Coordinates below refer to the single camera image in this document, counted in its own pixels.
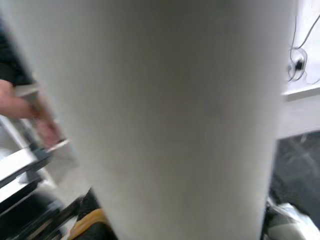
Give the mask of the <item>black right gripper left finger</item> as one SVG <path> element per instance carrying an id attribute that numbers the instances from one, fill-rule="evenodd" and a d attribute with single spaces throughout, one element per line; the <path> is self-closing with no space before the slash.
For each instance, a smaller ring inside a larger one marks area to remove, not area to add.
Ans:
<path id="1" fill-rule="evenodd" d="M 110 222 L 92 188 L 83 197 L 69 240 L 117 240 Z"/>

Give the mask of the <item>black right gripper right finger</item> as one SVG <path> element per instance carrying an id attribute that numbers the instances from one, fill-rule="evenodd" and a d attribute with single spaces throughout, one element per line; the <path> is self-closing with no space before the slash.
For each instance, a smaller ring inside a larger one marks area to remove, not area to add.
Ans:
<path id="1" fill-rule="evenodd" d="M 320 230 L 311 218 L 290 203 L 266 202 L 262 240 L 318 240 Z"/>

